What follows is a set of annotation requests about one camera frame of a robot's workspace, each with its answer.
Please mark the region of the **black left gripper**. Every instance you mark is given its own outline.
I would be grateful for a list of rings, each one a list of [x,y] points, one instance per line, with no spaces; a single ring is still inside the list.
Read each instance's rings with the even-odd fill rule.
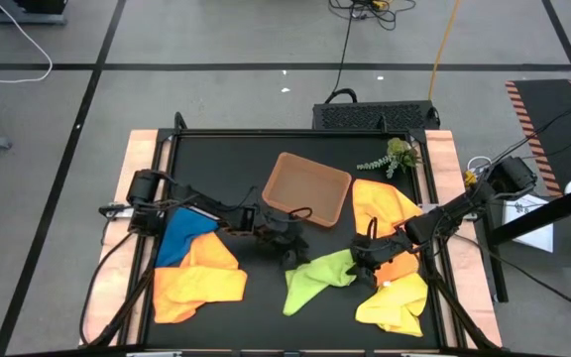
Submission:
[[[255,227],[255,236],[260,244],[283,251],[282,266],[295,266],[309,263],[308,243],[302,237],[303,227],[299,219],[269,219],[265,224]]]

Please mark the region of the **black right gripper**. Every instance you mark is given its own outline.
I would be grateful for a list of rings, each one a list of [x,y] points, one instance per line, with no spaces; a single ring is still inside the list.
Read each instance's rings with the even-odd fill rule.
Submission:
[[[378,280],[375,272],[383,263],[391,262],[395,256],[408,252],[413,253],[414,247],[403,229],[394,234],[380,238],[371,238],[357,234],[352,240],[352,259],[356,263],[348,271],[348,275],[362,276],[370,287],[376,287]]]

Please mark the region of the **green microfiber towel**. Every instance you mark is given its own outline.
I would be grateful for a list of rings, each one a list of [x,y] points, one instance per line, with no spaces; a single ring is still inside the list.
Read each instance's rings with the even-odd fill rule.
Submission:
[[[348,272],[355,266],[349,249],[321,256],[285,272],[286,298],[283,314],[291,316],[327,287],[343,288],[356,277]]]

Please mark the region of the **orange plastic tray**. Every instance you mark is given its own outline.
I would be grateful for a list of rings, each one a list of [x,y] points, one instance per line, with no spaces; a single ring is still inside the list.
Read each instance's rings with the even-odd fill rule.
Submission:
[[[308,207],[307,220],[334,226],[341,214],[352,177],[343,171],[282,152],[262,192],[270,207],[291,212]]]

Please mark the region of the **orange microfiber towel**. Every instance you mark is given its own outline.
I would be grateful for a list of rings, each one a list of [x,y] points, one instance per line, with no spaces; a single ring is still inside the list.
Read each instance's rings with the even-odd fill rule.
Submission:
[[[181,323],[206,303],[241,301],[248,275],[214,233],[196,237],[178,266],[155,268],[155,323]]]
[[[422,214],[422,210],[397,188],[377,181],[356,179],[352,186],[352,202],[356,232],[363,235],[372,218],[378,220],[377,236],[382,237],[395,233],[397,226]],[[376,285],[387,286],[416,273],[418,268],[418,258],[403,252],[375,271]]]

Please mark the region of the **blue microfiber towel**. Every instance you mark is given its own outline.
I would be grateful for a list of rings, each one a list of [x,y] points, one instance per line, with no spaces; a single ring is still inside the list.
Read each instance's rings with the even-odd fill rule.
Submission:
[[[192,241],[218,228],[215,220],[187,208],[179,208],[172,216],[163,236],[156,268],[179,264],[188,253]]]

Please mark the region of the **yellow microfiber towel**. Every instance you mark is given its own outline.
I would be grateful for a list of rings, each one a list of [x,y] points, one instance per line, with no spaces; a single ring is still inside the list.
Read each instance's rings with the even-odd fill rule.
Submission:
[[[375,324],[385,332],[422,337],[419,317],[428,296],[428,286],[418,273],[409,274],[387,285],[356,309],[355,319]]]

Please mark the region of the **artificial green plant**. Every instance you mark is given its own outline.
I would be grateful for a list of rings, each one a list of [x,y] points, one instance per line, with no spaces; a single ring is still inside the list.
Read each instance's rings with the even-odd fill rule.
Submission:
[[[399,138],[388,140],[386,153],[371,162],[356,166],[358,171],[384,170],[387,179],[391,179],[397,171],[406,173],[414,169],[421,160],[417,149],[409,142]]]

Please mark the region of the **black computer case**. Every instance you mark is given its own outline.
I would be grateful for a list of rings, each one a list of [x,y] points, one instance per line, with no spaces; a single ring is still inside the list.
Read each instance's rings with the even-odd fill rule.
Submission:
[[[429,100],[359,102],[356,92],[342,88],[312,108],[312,128],[327,130],[439,130],[437,109]]]

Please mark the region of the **white paper sheet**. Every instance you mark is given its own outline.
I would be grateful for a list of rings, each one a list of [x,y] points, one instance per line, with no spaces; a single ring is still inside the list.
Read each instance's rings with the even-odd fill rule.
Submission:
[[[524,217],[533,210],[547,204],[548,201],[530,194],[527,194],[517,200],[506,200],[504,202],[503,223],[510,223],[514,220]],[[535,249],[553,252],[553,224],[550,223],[543,227],[537,228],[531,232],[514,238],[519,244],[526,245]]]

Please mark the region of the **black metal beam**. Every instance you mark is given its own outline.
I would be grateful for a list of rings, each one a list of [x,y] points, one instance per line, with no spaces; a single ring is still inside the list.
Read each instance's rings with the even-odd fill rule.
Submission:
[[[501,245],[569,215],[571,215],[571,193],[545,204],[522,218],[492,230],[488,243]]]

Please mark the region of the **black hazard-striped mat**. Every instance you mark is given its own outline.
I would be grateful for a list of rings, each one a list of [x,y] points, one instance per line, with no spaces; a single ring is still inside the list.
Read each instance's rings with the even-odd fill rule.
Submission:
[[[548,196],[560,196],[571,181],[571,80],[511,80],[508,96]]]

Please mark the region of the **grey desk base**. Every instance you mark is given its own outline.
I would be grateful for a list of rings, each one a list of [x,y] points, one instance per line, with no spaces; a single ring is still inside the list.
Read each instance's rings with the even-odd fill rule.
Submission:
[[[65,25],[68,0],[0,0],[0,24]]]

